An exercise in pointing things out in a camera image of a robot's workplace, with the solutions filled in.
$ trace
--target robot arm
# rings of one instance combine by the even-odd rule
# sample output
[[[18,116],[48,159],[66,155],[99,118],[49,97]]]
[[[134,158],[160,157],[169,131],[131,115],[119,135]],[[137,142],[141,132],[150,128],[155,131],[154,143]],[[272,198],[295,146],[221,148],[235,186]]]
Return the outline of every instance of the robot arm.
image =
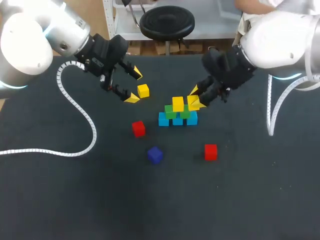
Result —
[[[199,95],[192,105],[207,107],[217,97],[226,102],[230,90],[250,80],[258,68],[278,78],[305,74],[309,81],[302,86],[304,89],[318,86],[312,75],[320,73],[320,16],[290,12],[286,8],[301,2],[310,4],[309,0],[282,2],[280,9],[256,22],[231,50],[221,53],[212,48],[207,52],[202,63],[210,76],[198,82],[191,92]],[[310,8],[298,9],[306,12]]]
[[[1,98],[24,88],[47,70],[55,50],[64,57],[75,56],[86,72],[101,76],[103,89],[130,102],[130,91],[112,85],[116,64],[133,78],[142,77],[135,66],[123,62],[128,43],[121,36],[111,40],[99,34],[91,36],[90,26],[62,0],[0,0],[0,12]]]

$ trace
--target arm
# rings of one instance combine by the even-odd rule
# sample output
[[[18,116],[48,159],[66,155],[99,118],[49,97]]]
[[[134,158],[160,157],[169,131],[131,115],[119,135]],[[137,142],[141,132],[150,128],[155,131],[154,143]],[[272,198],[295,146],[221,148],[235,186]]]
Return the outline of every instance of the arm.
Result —
[[[275,10],[274,7],[260,3],[259,0],[234,0],[234,5],[246,14],[268,14]]]

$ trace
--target block tower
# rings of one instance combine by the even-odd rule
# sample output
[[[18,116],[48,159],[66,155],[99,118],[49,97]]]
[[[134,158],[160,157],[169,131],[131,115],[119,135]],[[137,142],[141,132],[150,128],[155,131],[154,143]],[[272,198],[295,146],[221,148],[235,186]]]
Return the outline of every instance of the block tower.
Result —
[[[187,103],[184,103],[182,96],[175,96],[172,98],[172,105],[164,106],[164,112],[159,113],[159,126],[168,127],[170,121],[173,126],[183,126],[184,121],[188,126],[194,126],[198,124],[199,108],[194,108],[191,104],[199,98],[196,95],[187,96]]]

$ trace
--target cyan cube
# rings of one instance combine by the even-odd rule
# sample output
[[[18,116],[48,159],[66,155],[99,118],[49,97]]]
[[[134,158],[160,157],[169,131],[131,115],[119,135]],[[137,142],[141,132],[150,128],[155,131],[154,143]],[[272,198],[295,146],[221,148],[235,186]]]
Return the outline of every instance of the cyan cube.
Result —
[[[198,114],[196,111],[190,112],[190,117],[186,120],[188,126],[198,125]]]
[[[184,125],[184,120],[180,118],[180,112],[176,113],[176,118],[172,119],[172,125],[173,126],[183,126]]]
[[[164,154],[163,152],[157,148],[156,146],[154,146],[153,148],[151,148],[148,152],[148,159],[153,163],[153,164],[159,164],[161,162],[161,160],[164,158]]]
[[[159,112],[158,122],[160,127],[169,127],[169,119],[166,118],[166,114],[164,112]]]

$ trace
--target white cable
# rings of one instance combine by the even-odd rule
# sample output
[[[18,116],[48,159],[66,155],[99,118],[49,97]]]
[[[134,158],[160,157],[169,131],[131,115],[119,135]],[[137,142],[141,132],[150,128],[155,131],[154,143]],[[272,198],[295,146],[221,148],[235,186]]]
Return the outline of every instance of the white cable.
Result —
[[[271,116],[271,93],[272,93],[272,78],[273,76],[269,75],[268,77],[268,91],[267,91],[267,106],[266,106],[266,126],[269,132],[270,136],[274,135],[275,131],[275,125],[277,120],[277,115],[280,110],[280,107],[286,97],[289,95],[289,93],[294,90],[296,87],[298,87],[300,84],[303,84],[305,82],[309,82],[312,80],[313,82],[320,80],[320,75],[313,75],[312,79],[308,79],[308,76],[304,76],[299,78],[298,80],[291,83],[281,94],[278,101],[276,102],[273,113]]]
[[[72,97],[70,97],[70,95],[66,92],[64,86],[61,83],[62,72],[68,66],[77,66],[78,68],[80,68],[82,70],[85,69],[85,66],[82,63],[77,62],[77,61],[67,61],[66,63],[62,64],[59,67],[59,69],[58,69],[58,71],[56,73],[56,82],[58,84],[58,87],[59,87],[60,91],[66,97],[66,99],[68,99],[68,101],[70,103],[72,103],[72,105],[75,106],[75,108],[78,109],[80,111],[80,113],[89,122],[89,124],[90,124],[90,126],[92,128],[92,134],[93,134],[91,144],[85,150],[80,151],[80,152],[75,152],[75,153],[66,153],[66,152],[59,152],[59,151],[52,151],[52,150],[38,149],[38,148],[29,148],[29,149],[15,149],[15,150],[0,151],[0,155],[19,154],[19,153],[44,153],[44,154],[58,155],[58,156],[62,156],[62,157],[77,157],[77,156],[81,156],[81,155],[86,154],[87,152],[89,152],[94,147],[94,145],[95,145],[95,143],[97,141],[97,130],[96,130],[94,122],[89,117],[89,115],[86,113],[86,111],[83,110],[82,107],[80,107],[78,105],[78,103],[76,103],[72,99]]]

